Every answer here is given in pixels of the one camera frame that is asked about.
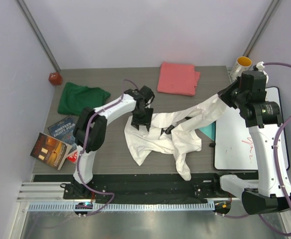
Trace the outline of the white t shirt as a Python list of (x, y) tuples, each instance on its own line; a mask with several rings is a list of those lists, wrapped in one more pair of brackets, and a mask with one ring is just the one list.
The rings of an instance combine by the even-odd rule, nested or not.
[(145, 127), (136, 129), (129, 117), (124, 134), (133, 160), (141, 166), (152, 151), (172, 154), (176, 171), (183, 180), (189, 181), (191, 172), (186, 155), (202, 149), (201, 138), (195, 131), (218, 120), (227, 107), (215, 94), (182, 111), (153, 114), (149, 130)]

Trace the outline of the white whiteboard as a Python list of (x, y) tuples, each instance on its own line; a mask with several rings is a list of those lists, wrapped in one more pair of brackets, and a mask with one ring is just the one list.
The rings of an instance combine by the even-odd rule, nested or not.
[[(277, 87), (266, 88), (266, 100), (276, 102), (281, 106), (280, 92)], [(263, 131), (266, 136), (270, 136), (270, 148), (273, 139), (278, 131), (277, 125), (266, 125)], [(223, 115), (216, 121), (215, 139), (215, 162), (214, 166), (218, 170), (258, 170), (255, 155), (255, 146), (252, 137), (246, 128), (245, 121), (239, 115), (239, 109), (226, 107)], [(288, 170), (289, 155), (286, 143), (285, 132), (279, 138), (279, 159), (285, 160), (286, 170)]]

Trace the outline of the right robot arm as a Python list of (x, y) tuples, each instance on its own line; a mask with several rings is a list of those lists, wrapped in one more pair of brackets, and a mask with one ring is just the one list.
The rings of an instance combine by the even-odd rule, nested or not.
[(227, 192), (238, 197), (249, 215), (285, 212), (291, 208), (291, 183), (280, 147), (281, 107), (266, 101), (267, 77), (262, 71), (244, 71), (227, 88), (218, 92), (227, 106), (239, 109), (249, 130), (258, 165), (258, 186), (235, 175), (223, 175), (211, 184), (215, 196)]

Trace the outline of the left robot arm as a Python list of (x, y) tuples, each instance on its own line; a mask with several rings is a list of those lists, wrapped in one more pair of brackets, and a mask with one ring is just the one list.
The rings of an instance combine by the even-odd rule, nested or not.
[(82, 199), (92, 193), (89, 184), (93, 179), (93, 164), (97, 150), (103, 145), (107, 126), (121, 116), (132, 113), (131, 126), (147, 130), (151, 126), (154, 100), (152, 90), (126, 90), (117, 99), (94, 109), (86, 107), (81, 112), (73, 130), (78, 150), (76, 169), (73, 174), (73, 194)]

